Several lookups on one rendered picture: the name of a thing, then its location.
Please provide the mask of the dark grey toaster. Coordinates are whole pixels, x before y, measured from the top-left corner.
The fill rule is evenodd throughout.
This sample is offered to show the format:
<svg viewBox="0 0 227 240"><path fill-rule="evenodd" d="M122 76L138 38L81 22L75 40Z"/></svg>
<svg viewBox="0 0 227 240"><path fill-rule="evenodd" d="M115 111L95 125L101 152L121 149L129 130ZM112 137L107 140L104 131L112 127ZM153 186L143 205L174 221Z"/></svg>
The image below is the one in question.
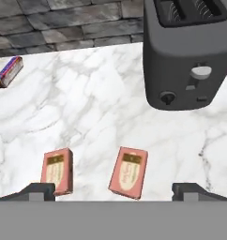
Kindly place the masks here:
<svg viewBox="0 0 227 240"><path fill-rule="evenodd" d="M143 68L151 107L208 106L227 75L227 0L144 0Z"/></svg>

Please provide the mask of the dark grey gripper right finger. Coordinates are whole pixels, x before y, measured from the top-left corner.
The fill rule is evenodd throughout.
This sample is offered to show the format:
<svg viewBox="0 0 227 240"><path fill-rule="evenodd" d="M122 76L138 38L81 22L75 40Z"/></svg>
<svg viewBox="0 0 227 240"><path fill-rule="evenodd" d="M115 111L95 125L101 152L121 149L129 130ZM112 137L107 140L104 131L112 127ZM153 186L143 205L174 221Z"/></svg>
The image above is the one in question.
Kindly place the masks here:
<svg viewBox="0 0 227 240"><path fill-rule="evenodd" d="M173 183L172 192L174 202L227 202L226 197L208 192L196 183Z"/></svg>

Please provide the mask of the pink bar soap box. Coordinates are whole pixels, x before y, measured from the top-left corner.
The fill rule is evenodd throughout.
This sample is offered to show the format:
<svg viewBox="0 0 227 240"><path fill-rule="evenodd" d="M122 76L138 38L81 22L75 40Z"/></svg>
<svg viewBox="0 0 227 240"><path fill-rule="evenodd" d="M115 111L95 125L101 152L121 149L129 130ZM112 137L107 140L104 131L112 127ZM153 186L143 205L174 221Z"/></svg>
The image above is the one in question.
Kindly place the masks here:
<svg viewBox="0 0 227 240"><path fill-rule="evenodd" d="M113 168L109 190L113 193L140 200L148 152L121 146Z"/></svg>
<svg viewBox="0 0 227 240"><path fill-rule="evenodd" d="M73 153L69 148L44 154L40 182L55 184L55 196L73 191Z"/></svg>

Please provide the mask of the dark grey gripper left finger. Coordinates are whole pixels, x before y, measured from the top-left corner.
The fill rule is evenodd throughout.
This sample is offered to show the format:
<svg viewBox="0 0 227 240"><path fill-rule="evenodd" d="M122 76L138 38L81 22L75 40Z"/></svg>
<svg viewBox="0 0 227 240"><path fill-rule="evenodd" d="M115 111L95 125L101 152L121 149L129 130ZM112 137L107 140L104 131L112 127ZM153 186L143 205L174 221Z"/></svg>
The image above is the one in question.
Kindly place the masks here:
<svg viewBox="0 0 227 240"><path fill-rule="evenodd" d="M0 201L20 202L54 202L55 184L53 183L31 183L20 192L0 197Z"/></svg>

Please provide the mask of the blue and red packet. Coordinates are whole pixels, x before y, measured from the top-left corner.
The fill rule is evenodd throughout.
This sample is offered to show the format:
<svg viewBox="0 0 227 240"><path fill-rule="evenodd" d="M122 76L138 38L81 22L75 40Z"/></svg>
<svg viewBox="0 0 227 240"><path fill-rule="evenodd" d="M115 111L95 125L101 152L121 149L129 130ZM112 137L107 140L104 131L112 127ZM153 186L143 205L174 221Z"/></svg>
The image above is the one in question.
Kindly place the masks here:
<svg viewBox="0 0 227 240"><path fill-rule="evenodd" d="M23 59L20 56L12 57L0 71L0 88L7 88L23 68Z"/></svg>

